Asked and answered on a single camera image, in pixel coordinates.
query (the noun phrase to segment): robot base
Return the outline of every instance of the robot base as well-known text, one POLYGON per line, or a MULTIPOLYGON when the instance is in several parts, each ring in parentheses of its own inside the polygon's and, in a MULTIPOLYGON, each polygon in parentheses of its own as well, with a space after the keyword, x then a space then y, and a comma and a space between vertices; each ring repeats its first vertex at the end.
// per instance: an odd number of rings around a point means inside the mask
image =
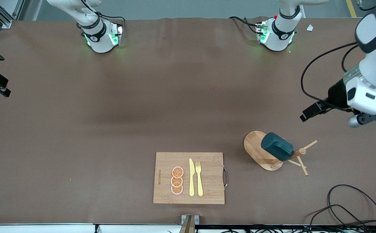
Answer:
POLYGON ((120 39, 122 38, 122 26, 118 26, 117 24, 107 20, 104 20, 103 23, 106 24, 106 27, 109 29, 106 30, 99 42, 94 42, 85 37, 87 44, 97 53, 107 53, 115 46, 120 46, 120 39))
POLYGON ((270 50, 282 51, 292 42, 294 32, 286 40, 280 40, 279 37, 273 32, 273 21, 274 18, 270 18, 267 21, 262 22, 263 28, 256 28, 256 31, 263 33, 263 35, 257 34, 257 41, 265 45, 270 50))

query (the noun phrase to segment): green led light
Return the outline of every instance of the green led light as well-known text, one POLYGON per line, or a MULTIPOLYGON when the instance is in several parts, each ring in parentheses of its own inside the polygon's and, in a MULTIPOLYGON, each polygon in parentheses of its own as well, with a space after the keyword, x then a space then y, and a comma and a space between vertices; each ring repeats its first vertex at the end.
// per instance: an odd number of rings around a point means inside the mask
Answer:
POLYGON ((84 35, 84 38, 86 38, 87 45, 91 46, 91 45, 90 45, 90 42, 89 42, 89 39, 87 38, 86 34, 84 35))
POLYGON ((261 42, 262 43, 267 42, 267 38, 268 38, 269 34, 270 34, 269 30, 266 30, 265 33, 261 36, 261 42))
POLYGON ((292 42, 292 40, 293 40, 293 36, 294 36, 294 32, 293 32, 292 35, 290 36, 289 44, 292 42))
POLYGON ((111 39, 113 45, 117 45, 118 41, 116 35, 109 34, 109 38, 111 39))

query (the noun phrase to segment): wooden cutting board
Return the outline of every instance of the wooden cutting board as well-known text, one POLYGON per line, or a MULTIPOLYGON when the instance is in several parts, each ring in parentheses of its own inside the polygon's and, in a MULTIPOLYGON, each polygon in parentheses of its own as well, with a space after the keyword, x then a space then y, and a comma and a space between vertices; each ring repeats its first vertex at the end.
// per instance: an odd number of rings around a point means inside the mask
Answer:
POLYGON ((154 203, 159 204, 224 204, 223 155, 216 152, 157 152, 155 162, 154 203), (194 175, 195 195, 189 195, 189 159, 195 165, 201 162, 201 180, 204 195, 198 196, 197 173, 194 175), (180 195, 171 192, 172 169, 184 169, 183 191, 180 195))

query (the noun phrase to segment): yellow floor line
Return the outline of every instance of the yellow floor line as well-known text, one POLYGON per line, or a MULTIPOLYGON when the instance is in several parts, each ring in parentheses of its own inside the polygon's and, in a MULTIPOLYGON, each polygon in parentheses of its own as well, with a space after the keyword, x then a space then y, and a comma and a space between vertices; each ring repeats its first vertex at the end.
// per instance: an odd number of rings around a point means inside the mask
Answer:
POLYGON ((351 17, 357 17, 355 13, 355 9, 353 8, 353 4, 351 0, 346 0, 346 5, 348 5, 349 13, 351 17))

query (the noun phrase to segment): yellow knife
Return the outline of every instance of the yellow knife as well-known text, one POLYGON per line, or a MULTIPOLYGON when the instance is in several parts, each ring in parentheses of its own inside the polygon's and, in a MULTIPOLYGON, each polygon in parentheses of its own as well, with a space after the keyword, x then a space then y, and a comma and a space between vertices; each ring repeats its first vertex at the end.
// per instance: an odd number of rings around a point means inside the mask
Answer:
POLYGON ((195 167, 194 162, 192 159, 189 159, 189 195, 194 196, 194 174, 195 174, 195 167))

